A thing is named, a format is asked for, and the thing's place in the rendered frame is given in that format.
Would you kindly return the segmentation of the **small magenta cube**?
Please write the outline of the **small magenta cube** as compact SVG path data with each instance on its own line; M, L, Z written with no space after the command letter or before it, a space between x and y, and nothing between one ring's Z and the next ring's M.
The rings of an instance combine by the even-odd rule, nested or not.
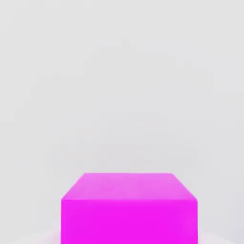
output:
M61 244L198 244L198 202L171 173L85 173L61 199Z

